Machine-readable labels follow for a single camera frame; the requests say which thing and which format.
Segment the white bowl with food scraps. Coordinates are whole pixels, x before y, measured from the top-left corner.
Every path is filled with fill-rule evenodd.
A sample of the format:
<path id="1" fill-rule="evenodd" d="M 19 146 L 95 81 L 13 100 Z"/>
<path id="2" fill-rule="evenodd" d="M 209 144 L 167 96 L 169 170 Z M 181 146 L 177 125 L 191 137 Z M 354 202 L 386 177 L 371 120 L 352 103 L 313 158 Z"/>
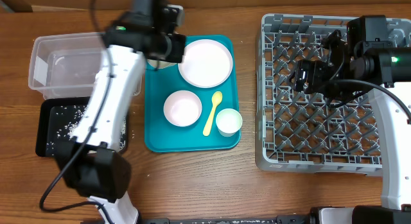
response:
<path id="1" fill-rule="evenodd" d="M 150 60 L 150 59 L 148 59 L 147 62 L 154 69 L 165 69 L 167 67 L 172 67 L 172 66 L 176 65 L 176 63 Z"/>

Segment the grey dishwasher rack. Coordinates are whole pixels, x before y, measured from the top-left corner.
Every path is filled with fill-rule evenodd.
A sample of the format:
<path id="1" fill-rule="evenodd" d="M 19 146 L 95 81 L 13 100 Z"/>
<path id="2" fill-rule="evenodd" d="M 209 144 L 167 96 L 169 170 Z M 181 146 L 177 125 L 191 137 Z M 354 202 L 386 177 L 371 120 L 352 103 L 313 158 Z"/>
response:
<path id="1" fill-rule="evenodd" d="M 380 135 L 369 98 L 373 90 L 341 105 L 319 93 L 293 88 L 293 74 L 307 61 L 342 70 L 348 17 L 268 13 L 257 43 L 256 165 L 266 171 L 343 172 L 380 177 L 384 160 L 410 168 L 410 141 Z"/>

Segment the large white plate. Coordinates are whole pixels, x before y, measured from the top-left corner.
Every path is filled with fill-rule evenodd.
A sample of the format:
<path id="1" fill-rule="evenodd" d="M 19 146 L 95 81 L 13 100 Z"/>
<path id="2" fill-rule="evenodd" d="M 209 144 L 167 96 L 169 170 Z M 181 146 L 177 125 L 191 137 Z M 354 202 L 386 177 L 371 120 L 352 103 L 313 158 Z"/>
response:
<path id="1" fill-rule="evenodd" d="M 186 46 L 178 69 L 186 82 L 206 89 L 219 86 L 227 80 L 233 66 L 232 55 L 223 44 L 211 39 L 200 39 Z"/>

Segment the yellow plastic spoon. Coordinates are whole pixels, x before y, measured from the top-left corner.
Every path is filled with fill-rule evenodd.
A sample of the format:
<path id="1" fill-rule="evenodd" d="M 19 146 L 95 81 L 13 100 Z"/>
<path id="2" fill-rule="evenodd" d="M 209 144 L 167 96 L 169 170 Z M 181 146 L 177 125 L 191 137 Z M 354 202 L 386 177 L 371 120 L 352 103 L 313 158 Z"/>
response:
<path id="1" fill-rule="evenodd" d="M 216 91 L 211 98 L 211 110 L 210 113 L 208 115 L 207 121 L 205 123 L 204 129 L 203 129 L 203 136 L 209 136 L 211 133 L 211 129 L 212 129 L 212 125 L 213 125 L 213 119 L 214 119 L 214 115 L 216 112 L 216 108 L 217 106 L 222 102 L 223 100 L 223 94 L 221 91 Z"/>

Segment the pink bowl with rice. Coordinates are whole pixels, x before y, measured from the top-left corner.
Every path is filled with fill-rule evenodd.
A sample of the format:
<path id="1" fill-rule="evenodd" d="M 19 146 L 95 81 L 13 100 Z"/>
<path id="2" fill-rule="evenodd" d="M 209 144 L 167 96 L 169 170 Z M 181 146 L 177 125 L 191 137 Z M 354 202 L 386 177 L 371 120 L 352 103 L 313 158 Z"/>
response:
<path id="1" fill-rule="evenodd" d="M 170 94 L 163 106 L 165 118 L 174 126 L 186 127 L 194 124 L 202 113 L 200 98 L 188 90 Z"/>

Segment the white cup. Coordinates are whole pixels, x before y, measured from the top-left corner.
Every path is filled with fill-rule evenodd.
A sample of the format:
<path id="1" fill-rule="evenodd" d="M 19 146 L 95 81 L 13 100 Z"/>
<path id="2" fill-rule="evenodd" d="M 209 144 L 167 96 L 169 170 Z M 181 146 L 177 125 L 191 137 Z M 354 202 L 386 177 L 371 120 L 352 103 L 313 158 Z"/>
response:
<path id="1" fill-rule="evenodd" d="M 221 110 L 216 116 L 216 126 L 224 137 L 231 137 L 240 130 L 243 124 L 241 114 L 232 108 Z"/>

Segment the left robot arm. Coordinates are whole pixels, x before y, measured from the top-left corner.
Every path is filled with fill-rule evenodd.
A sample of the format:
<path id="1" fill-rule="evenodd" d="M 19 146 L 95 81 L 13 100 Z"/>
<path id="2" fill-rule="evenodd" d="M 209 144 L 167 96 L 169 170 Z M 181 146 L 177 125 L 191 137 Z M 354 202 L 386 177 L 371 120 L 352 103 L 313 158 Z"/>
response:
<path id="1" fill-rule="evenodd" d="M 119 153 L 124 118 L 147 60 L 179 63 L 185 36 L 175 32 L 184 9 L 167 0 L 133 0 L 100 33 L 103 56 L 87 110 L 72 138 L 56 147 L 57 180 L 85 197 L 105 223 L 137 223 L 128 195 L 131 165 Z"/>

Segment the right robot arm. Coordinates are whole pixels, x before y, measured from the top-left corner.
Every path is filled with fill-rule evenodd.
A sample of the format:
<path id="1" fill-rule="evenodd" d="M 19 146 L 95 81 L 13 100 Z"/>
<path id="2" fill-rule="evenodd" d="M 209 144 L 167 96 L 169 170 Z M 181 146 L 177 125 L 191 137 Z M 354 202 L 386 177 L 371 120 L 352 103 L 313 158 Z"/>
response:
<path id="1" fill-rule="evenodd" d="M 383 163 L 381 205 L 319 207 L 309 223 L 410 223 L 410 48 L 389 39 L 384 15 L 365 15 L 322 39 L 326 62 L 300 60 L 288 81 L 295 91 L 321 93 L 341 107 L 367 95 Z"/>

